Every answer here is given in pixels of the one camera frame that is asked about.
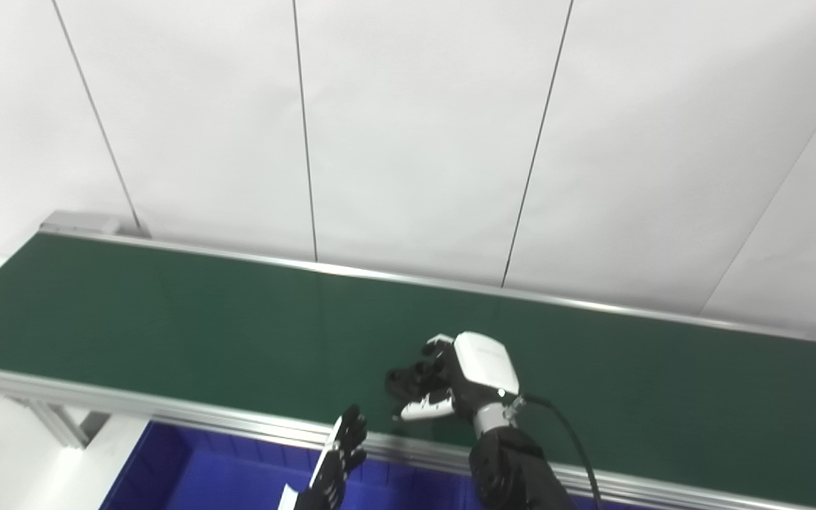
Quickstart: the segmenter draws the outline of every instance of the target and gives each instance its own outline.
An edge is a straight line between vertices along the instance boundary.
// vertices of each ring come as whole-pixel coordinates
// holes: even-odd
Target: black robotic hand
[[[399,401],[395,419],[457,414],[472,421],[487,404],[511,401],[518,393],[508,353],[488,336],[468,331],[455,339],[437,335],[427,340],[421,354],[427,359],[386,373],[386,391]]]
[[[336,420],[320,453],[307,489],[295,493],[285,486],[279,510],[338,510],[346,493],[346,479],[366,458],[361,443],[367,439],[367,419],[357,406]]]

